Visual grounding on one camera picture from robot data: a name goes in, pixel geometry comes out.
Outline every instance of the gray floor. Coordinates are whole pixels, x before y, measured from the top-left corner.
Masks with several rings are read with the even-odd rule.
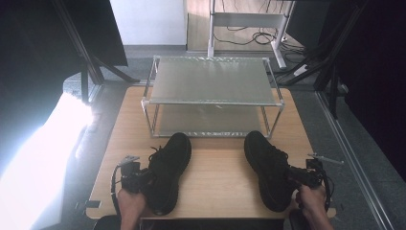
[[[183,47],[125,47],[129,67],[120,67],[124,72],[137,79],[145,79],[149,74],[151,58],[160,56],[205,56],[205,53],[188,53]],[[217,56],[234,57],[272,57],[272,54],[258,53],[229,53]],[[272,68],[278,70],[274,59]],[[107,146],[110,131],[112,130],[125,90],[130,83],[126,83],[106,70],[105,84],[95,93],[92,110],[96,123],[90,126],[81,138],[77,149],[77,157],[72,157],[67,172],[65,183],[65,201],[63,207],[62,223],[48,229],[92,229],[95,221],[88,218],[85,213],[85,202],[89,198],[95,182],[100,164]],[[312,89],[314,78],[308,78],[288,87],[298,108],[304,128],[313,149],[320,155],[335,160],[345,161],[344,166],[324,163],[328,176],[335,184],[332,207],[337,209],[337,215],[331,221],[335,229],[385,229],[375,220],[373,212],[376,201],[380,201],[383,214],[388,216],[388,229],[406,229],[406,203],[405,182],[396,173],[385,155],[373,141],[368,132],[360,125],[351,114],[343,98],[337,102],[337,113],[340,128],[350,143],[351,152],[356,156],[361,165],[361,172],[365,173],[367,181],[371,183],[372,194],[376,199],[372,201],[368,190],[363,190],[362,181],[354,176],[354,170],[349,162],[349,157],[343,151],[342,145],[337,141],[330,122]],[[66,84],[66,91],[80,92],[76,89],[79,76],[73,76]]]

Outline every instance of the shoe sole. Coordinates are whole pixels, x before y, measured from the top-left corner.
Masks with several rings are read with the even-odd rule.
[[[247,158],[248,163],[250,164],[251,168],[255,171],[259,179],[259,194],[260,198],[262,199],[262,203],[271,211],[274,212],[283,212],[286,207],[278,205],[278,202],[270,195],[270,189],[268,183],[266,183],[266,176],[261,172],[261,169],[250,151],[250,147],[248,145],[247,139],[249,139],[250,135],[256,135],[255,131],[248,133],[244,141],[244,152],[245,157]]]

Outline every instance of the glass shelf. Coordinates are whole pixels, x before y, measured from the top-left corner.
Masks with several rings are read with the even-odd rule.
[[[261,130],[270,138],[284,104],[266,68],[268,58],[154,57],[142,99],[151,134],[238,137]],[[277,108],[272,128],[266,107]]]

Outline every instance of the wooden table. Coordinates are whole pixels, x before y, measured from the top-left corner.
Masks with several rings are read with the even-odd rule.
[[[163,147],[169,139],[150,136],[141,107],[144,90],[141,86],[127,89],[89,198],[100,202],[99,208],[86,209],[91,219],[115,214],[110,179],[116,165],[127,155],[136,155],[146,168],[148,157],[155,152],[151,147]],[[281,92],[285,108],[270,142],[289,154],[290,165],[305,168],[307,154],[313,150],[290,92]],[[193,137],[191,142],[192,158],[179,181],[176,207],[166,216],[154,216],[147,210],[142,219],[285,219],[296,208],[293,199],[282,213],[272,212],[262,203],[257,175],[244,155],[244,138]],[[334,215],[335,209],[330,209],[328,216]]]

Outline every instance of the hand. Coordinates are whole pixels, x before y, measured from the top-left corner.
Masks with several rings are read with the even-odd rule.
[[[133,194],[125,189],[120,189],[117,199],[119,200],[119,208],[122,215],[121,230],[134,230],[138,218],[146,208],[146,197],[142,193]]]
[[[311,229],[333,229],[325,210],[326,189],[324,186],[310,189],[306,185],[302,185],[299,192],[296,193],[296,202],[303,204],[303,213]]]

